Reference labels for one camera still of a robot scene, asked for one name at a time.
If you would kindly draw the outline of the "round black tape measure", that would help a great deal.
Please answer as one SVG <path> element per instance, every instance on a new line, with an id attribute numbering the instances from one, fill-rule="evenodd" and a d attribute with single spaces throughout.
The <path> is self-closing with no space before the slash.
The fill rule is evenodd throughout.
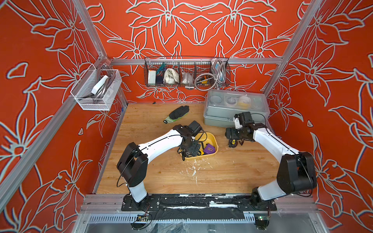
<path id="1" fill-rule="evenodd" d="M 236 148 L 238 145 L 242 146 L 244 144 L 244 142 L 245 142 L 244 139 L 230 139 L 228 141 L 228 146 L 230 148 Z"/>

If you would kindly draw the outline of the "purple tape measure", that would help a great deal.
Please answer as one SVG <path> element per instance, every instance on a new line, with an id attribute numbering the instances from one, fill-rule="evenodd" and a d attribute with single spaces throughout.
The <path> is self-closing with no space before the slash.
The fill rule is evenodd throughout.
<path id="1" fill-rule="evenodd" d="M 216 148 L 213 145 L 207 143 L 204 147 L 203 152 L 204 154 L 214 154 L 216 152 Z"/>

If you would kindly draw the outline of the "yellow plastic storage box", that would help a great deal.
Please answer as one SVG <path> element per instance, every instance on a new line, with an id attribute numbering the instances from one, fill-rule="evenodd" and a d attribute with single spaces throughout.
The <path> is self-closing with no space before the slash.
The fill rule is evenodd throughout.
<path id="1" fill-rule="evenodd" d="M 198 133 L 194 139 L 194 142 L 198 143 L 195 148 L 199 150 L 197 151 L 196 155 L 192 154 L 191 152 L 186 152 L 184 160 L 205 159 L 209 156 L 215 155 L 219 150 L 215 136 L 212 133 Z"/>

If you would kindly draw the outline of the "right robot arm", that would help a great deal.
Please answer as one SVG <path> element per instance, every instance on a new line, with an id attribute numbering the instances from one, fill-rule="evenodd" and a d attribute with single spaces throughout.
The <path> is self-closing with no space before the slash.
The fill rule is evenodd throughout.
<path id="1" fill-rule="evenodd" d="M 250 112 L 234 115 L 234 127 L 226 128 L 228 146 L 234 148 L 245 141 L 262 145 L 278 162 L 276 179 L 252 190 L 252 204 L 271 201 L 290 194 L 312 192 L 317 186 L 313 156 L 299 151 L 272 133 L 266 124 L 255 123 Z"/>

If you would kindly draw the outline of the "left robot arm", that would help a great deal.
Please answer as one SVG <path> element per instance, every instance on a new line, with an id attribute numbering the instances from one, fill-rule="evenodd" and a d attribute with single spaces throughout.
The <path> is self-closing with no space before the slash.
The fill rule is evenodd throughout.
<path id="1" fill-rule="evenodd" d="M 193 121 L 190 125 L 176 125 L 166 134 L 147 143 L 127 145 L 117 163 L 120 178 L 125 180 L 135 203 L 141 203 L 148 196 L 144 179 L 148 165 L 158 156 L 177 148 L 182 159 L 201 155 L 200 149 L 206 133 L 202 126 Z"/>

